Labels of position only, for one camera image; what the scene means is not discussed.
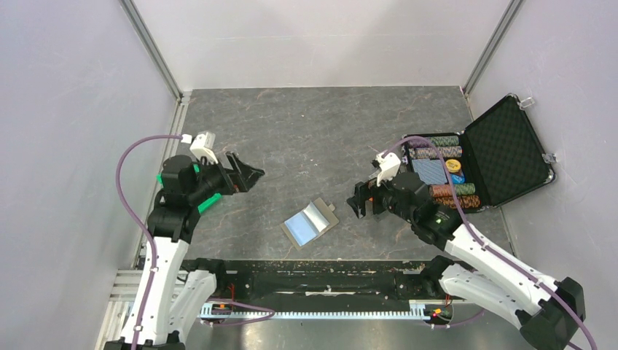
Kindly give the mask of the grey card holder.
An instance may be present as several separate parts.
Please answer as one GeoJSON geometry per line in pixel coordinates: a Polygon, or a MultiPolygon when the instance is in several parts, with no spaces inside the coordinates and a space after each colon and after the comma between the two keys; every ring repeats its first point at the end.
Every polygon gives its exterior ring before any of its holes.
{"type": "Polygon", "coordinates": [[[301,250],[322,237],[339,222],[335,216],[335,205],[326,203],[322,198],[317,198],[280,224],[280,228],[291,241],[292,246],[296,250],[301,250]]]}

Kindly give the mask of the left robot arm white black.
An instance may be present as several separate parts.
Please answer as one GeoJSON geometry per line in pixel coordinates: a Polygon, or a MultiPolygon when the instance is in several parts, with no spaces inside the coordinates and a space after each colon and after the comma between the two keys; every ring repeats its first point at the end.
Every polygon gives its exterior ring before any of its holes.
{"type": "Polygon", "coordinates": [[[119,339],[105,349],[185,349],[185,342],[203,304],[229,287],[220,260],[190,268],[174,297],[178,274],[197,223],[200,204],[215,195],[247,193],[265,171],[227,152],[230,167],[176,155],[164,161],[162,187],[145,224],[146,259],[137,295],[119,339]]]}

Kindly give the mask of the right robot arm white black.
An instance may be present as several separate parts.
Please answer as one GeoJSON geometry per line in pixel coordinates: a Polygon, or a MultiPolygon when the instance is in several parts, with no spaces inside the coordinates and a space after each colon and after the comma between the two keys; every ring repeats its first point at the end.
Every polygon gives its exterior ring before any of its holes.
{"type": "Polygon", "coordinates": [[[421,275],[431,298],[444,293],[471,301],[508,321],[535,349],[566,349],[586,317],[584,290],[576,280],[542,273],[494,244],[466,218],[435,202],[415,173],[355,185],[348,205],[358,218],[387,211],[423,242],[449,257],[435,257],[421,275]]]}

